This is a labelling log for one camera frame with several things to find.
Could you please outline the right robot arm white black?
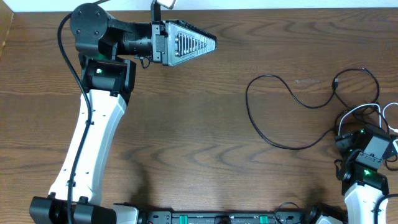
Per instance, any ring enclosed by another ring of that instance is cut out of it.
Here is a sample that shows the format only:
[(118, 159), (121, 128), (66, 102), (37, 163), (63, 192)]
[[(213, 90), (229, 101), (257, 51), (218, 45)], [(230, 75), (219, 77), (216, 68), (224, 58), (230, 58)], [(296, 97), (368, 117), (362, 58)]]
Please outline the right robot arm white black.
[(387, 204), (392, 198), (387, 177), (378, 172), (384, 162), (397, 157), (397, 139), (372, 125), (335, 138), (341, 154), (336, 177), (342, 182), (342, 195), (348, 223), (386, 223)]

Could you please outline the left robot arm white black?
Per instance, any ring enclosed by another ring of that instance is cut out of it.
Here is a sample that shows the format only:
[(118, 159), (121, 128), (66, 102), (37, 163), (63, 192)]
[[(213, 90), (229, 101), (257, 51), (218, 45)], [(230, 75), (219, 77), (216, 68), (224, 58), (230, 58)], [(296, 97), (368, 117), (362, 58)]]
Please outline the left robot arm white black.
[(46, 197), (34, 197), (36, 223), (147, 223), (147, 214), (128, 203), (101, 206), (104, 169), (116, 128), (134, 89), (136, 68), (152, 63), (176, 66), (217, 48), (215, 35), (183, 20), (163, 20), (152, 1), (150, 22), (124, 22), (101, 7), (84, 3), (69, 13), (81, 66), (74, 78), (81, 90), (75, 132), (61, 171)]

